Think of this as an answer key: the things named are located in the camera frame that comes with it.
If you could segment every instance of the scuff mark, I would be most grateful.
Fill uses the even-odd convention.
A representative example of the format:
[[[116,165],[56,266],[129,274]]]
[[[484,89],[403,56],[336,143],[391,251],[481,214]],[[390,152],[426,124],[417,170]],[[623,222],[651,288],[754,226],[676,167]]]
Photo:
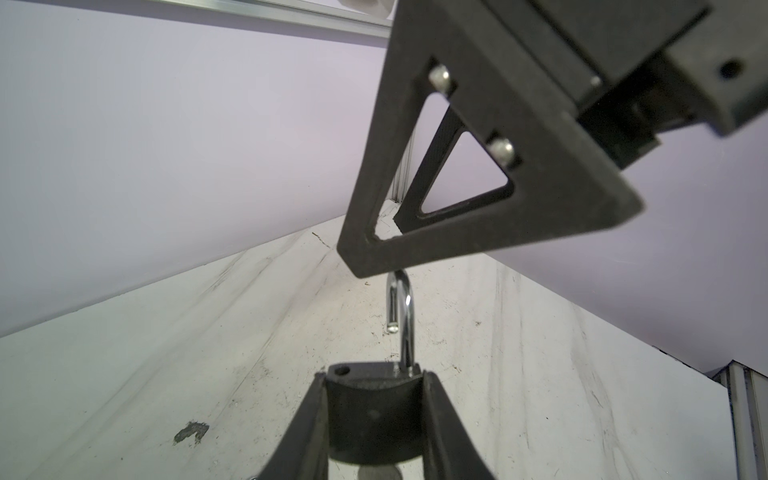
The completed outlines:
[[[581,309],[573,303],[571,308],[576,318],[574,322],[576,329],[571,345],[571,361],[574,363],[581,381],[581,388],[584,389],[587,397],[587,404],[597,424],[598,435],[602,437],[605,475],[611,480],[618,480],[621,477],[618,464],[623,462],[632,480],[638,480],[640,476],[637,469],[632,464],[630,456],[627,455],[624,445],[619,441],[611,397],[608,396],[603,380],[592,365],[584,315]]]
[[[504,375],[502,365],[504,364],[504,307],[505,296],[502,292],[506,272],[497,268],[496,284],[494,296],[494,311],[491,317],[492,335],[491,335],[491,368],[488,372],[488,409],[493,415],[496,425],[500,425],[502,418],[502,409],[504,407]],[[495,450],[494,464],[496,468],[500,466],[500,454],[502,444],[501,429],[495,431]]]
[[[204,295],[206,293],[213,292],[216,288],[219,287],[219,285],[221,285],[221,283],[224,280],[227,279],[227,276],[229,275],[230,271],[232,271],[232,267],[235,266],[235,263],[239,262],[241,258],[243,258],[243,256],[246,254],[247,251],[248,250],[245,250],[243,252],[238,253],[237,256],[234,257],[232,259],[232,261],[229,262],[229,264],[226,267],[224,267],[224,270],[221,270],[221,272],[217,276],[217,278],[214,281],[214,283],[211,286],[208,287],[208,289],[205,291]]]
[[[315,272],[315,273],[317,272],[317,270],[319,269],[319,267],[320,267],[320,266],[323,264],[323,261],[324,261],[324,260],[325,260],[325,259],[328,257],[329,253],[330,253],[330,252],[326,252],[326,253],[323,255],[323,257],[322,257],[322,258],[320,258],[320,261],[317,263],[317,265],[315,265],[315,266],[314,266],[314,268],[312,268],[313,272]],[[337,263],[337,264],[336,264],[336,266],[335,266],[333,269],[335,270],[336,268],[338,268],[338,266],[339,266],[339,264]],[[254,371],[254,369],[255,369],[255,368],[256,368],[256,367],[257,367],[259,364],[261,364],[261,363],[262,363],[262,360],[263,360],[263,357],[264,357],[264,353],[266,352],[266,350],[267,350],[267,349],[269,348],[269,346],[271,345],[271,343],[272,343],[273,339],[275,338],[275,335],[277,334],[277,330],[278,330],[278,328],[280,327],[280,325],[281,325],[283,322],[285,322],[285,320],[286,320],[286,317],[288,316],[288,312],[290,311],[291,307],[293,306],[293,304],[294,304],[294,302],[295,302],[295,300],[296,300],[296,297],[298,296],[299,292],[302,292],[302,291],[303,291],[303,288],[302,288],[302,287],[304,287],[304,286],[305,286],[305,285],[306,285],[306,284],[307,284],[307,283],[310,281],[310,279],[312,279],[312,278],[313,278],[313,275],[310,275],[310,276],[308,276],[308,277],[307,277],[307,278],[306,278],[306,279],[305,279],[305,280],[304,280],[304,281],[303,281],[303,282],[302,282],[302,283],[299,285],[299,287],[296,289],[296,293],[295,293],[295,294],[294,294],[294,296],[292,296],[292,297],[291,297],[291,299],[288,301],[288,303],[286,304],[286,307],[285,307],[285,309],[284,309],[284,310],[283,310],[283,311],[280,313],[280,315],[277,317],[277,319],[276,319],[275,323],[273,324],[273,326],[272,326],[272,331],[270,332],[270,336],[269,336],[269,338],[267,338],[267,339],[266,339],[266,342],[265,342],[265,343],[264,343],[264,344],[261,346],[261,351],[260,351],[260,353],[259,353],[259,357],[257,358],[256,362],[255,362],[255,363],[254,363],[254,364],[253,364],[253,365],[250,367],[250,369],[248,369],[248,371],[246,372],[246,374],[245,374],[245,376],[243,377],[243,379],[242,379],[242,380],[240,380],[240,383],[239,383],[239,384],[237,384],[237,387],[235,387],[235,388],[234,388],[234,390],[232,391],[232,393],[229,395],[229,398],[232,398],[232,397],[234,397],[234,396],[235,396],[235,394],[237,393],[237,391],[238,391],[238,390],[240,390],[240,387],[241,387],[241,386],[242,386],[242,385],[245,383],[246,379],[248,379],[248,378],[249,378],[250,374],[251,374],[251,373]],[[315,292],[315,296],[317,295],[317,293],[319,292],[319,290],[323,288],[323,286],[326,284],[326,282],[327,282],[327,281],[328,281],[328,276],[326,275],[326,276],[325,276],[325,279],[324,279],[324,280],[323,280],[323,282],[322,282],[322,285],[320,285],[320,288],[319,288],[319,289],[318,289],[318,290]],[[214,420],[214,424],[216,424],[216,422],[218,421],[218,419],[219,419],[219,418],[220,418],[220,417],[223,415],[224,411],[225,411],[225,409],[221,409],[221,410],[219,411],[219,414],[217,415],[216,419]]]
[[[525,434],[525,446],[527,446],[528,450],[530,450],[531,440],[528,437],[528,387],[527,381],[525,379],[525,342],[523,339],[523,308],[522,302],[520,301],[522,297],[522,278],[520,273],[515,273],[515,275],[512,276],[512,282],[515,284],[515,292],[517,293],[518,320],[520,322],[518,331],[518,345],[520,348],[520,391],[523,397],[523,433]]]
[[[317,240],[320,240],[320,243],[322,243],[323,245],[325,245],[326,247],[328,247],[328,243],[325,243],[325,242],[323,242],[323,239],[322,239],[322,238],[320,238],[320,235],[318,235],[318,234],[317,234],[317,233],[315,233],[315,232],[312,232],[312,235],[314,235],[315,237],[317,237]]]

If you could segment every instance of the lavender wall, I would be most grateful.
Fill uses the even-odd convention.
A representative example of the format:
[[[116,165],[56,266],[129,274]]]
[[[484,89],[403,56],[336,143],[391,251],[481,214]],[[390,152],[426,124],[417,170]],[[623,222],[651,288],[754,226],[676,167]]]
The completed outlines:
[[[0,0],[0,336],[345,212],[383,41],[63,3]]]
[[[419,120],[417,164],[445,111]],[[497,260],[702,371],[731,359],[768,372],[768,116],[722,139],[696,126],[624,175],[646,203],[615,230],[492,253]],[[454,150],[425,201],[498,186],[477,144]]]

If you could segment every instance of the white floor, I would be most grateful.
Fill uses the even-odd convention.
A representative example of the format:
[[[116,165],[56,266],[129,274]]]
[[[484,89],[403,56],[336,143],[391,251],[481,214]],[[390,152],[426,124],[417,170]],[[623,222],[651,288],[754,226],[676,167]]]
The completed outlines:
[[[341,223],[1,338],[0,478],[258,473],[315,371],[397,356]],[[736,478],[724,387],[486,255],[409,275],[416,360],[499,478]],[[210,429],[174,444],[188,422]]]

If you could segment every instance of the metal bracket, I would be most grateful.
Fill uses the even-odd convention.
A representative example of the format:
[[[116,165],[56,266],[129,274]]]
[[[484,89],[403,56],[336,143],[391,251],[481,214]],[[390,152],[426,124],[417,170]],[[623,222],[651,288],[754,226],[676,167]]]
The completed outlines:
[[[437,67],[449,72],[447,88],[430,81]],[[518,161],[500,163],[514,193],[417,219],[403,224],[403,235],[380,240],[378,213],[433,91],[446,95],[464,128],[497,161],[496,141],[514,145]],[[640,198],[577,116],[574,102],[480,0],[401,2],[339,255],[365,277],[631,218],[642,208]],[[439,171],[437,163],[429,167]]]
[[[155,0],[244,17],[263,18],[378,38],[389,37],[390,20],[303,0]]]
[[[414,362],[405,271],[389,274],[386,300],[387,331],[401,333],[400,361],[338,363],[317,373],[272,458],[249,480],[325,480],[328,457],[393,465],[420,455],[426,480],[493,480],[438,376]]]

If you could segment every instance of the white wall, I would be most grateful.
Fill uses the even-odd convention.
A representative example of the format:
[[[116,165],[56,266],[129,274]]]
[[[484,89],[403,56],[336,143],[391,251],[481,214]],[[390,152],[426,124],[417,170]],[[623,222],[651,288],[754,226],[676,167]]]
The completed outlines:
[[[109,5],[0,0],[0,335],[349,201],[383,45]]]

